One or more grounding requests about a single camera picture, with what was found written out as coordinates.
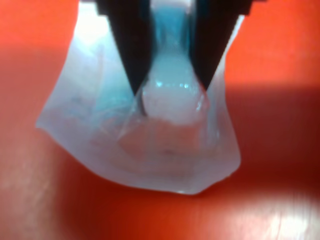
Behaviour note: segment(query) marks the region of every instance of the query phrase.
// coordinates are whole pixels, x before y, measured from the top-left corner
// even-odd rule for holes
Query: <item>red surface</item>
[[[320,1],[254,5],[226,71],[242,165],[196,196],[110,183],[34,128],[77,4],[0,1],[1,240],[320,239]]]

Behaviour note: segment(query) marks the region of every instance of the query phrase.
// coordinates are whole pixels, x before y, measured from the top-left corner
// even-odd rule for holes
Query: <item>plastic bag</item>
[[[66,62],[36,126],[110,181],[196,194],[240,165],[224,72],[226,53],[244,17],[205,92],[185,54],[186,8],[169,15],[168,9],[155,9],[157,54],[134,96],[108,19],[98,16],[93,3],[80,3]],[[168,16],[175,17],[175,27],[166,25]]]

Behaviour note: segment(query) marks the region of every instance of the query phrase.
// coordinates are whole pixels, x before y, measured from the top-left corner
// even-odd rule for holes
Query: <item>clear plastic bag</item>
[[[205,92],[186,54],[186,8],[154,8],[157,54],[134,96],[108,19],[80,3],[58,82],[36,126],[97,175],[126,186],[196,194],[240,165],[225,101],[225,61]],[[166,17],[174,16],[175,27]]]

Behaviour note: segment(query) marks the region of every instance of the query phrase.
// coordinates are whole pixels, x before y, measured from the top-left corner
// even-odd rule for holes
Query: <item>orange table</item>
[[[34,128],[77,9],[0,1],[1,240],[320,239],[319,0],[254,5],[226,71],[242,165],[196,196],[110,183]]]

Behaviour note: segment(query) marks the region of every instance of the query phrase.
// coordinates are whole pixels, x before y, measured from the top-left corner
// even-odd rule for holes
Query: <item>ice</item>
[[[207,93],[183,54],[156,57],[142,90],[142,102],[149,117],[176,126],[200,122],[209,108]]]

